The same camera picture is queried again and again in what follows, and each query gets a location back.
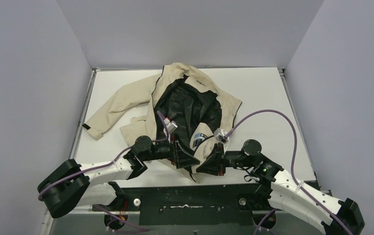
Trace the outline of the beige jacket with black lining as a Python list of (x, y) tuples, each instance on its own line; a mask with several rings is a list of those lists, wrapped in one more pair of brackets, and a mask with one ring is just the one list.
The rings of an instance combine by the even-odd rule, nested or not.
[[(99, 140), (129, 109), (146, 104), (146, 115), (135, 117), (120, 128), (128, 145), (133, 145), (139, 136), (163, 138), (165, 129), (159, 118), (162, 114), (176, 122), (178, 128), (173, 134), (178, 134), (183, 145), (193, 150), (202, 141), (216, 141), (213, 133), (217, 128), (232, 129), (241, 103), (199, 69), (173, 63), (165, 65), (159, 74), (119, 88), (84, 122), (83, 128)], [(196, 172), (199, 165), (182, 168), (182, 172), (187, 177), (200, 174)]]

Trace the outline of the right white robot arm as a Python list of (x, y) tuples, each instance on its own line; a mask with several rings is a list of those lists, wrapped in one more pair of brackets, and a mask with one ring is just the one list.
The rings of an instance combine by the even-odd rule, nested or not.
[(287, 212), (316, 228), (324, 235), (359, 235), (365, 221), (356, 202), (330, 196), (294, 179), (292, 174), (262, 154), (257, 140), (246, 140), (241, 150), (225, 151), (213, 138), (196, 144), (194, 156), (201, 164), (196, 172), (222, 176), (226, 168), (248, 168), (256, 181), (255, 203)]

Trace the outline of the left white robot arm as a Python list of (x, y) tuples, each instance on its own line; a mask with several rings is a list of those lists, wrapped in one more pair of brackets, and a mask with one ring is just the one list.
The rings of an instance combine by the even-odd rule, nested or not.
[(193, 150), (185, 147), (177, 135), (160, 141), (140, 136), (110, 162), (64, 161), (39, 184), (38, 200), (45, 203), (52, 218), (60, 218), (75, 207), (92, 204), (118, 209), (124, 204), (124, 195), (116, 182), (139, 177), (147, 170), (146, 161), (164, 159), (177, 169), (200, 164)]

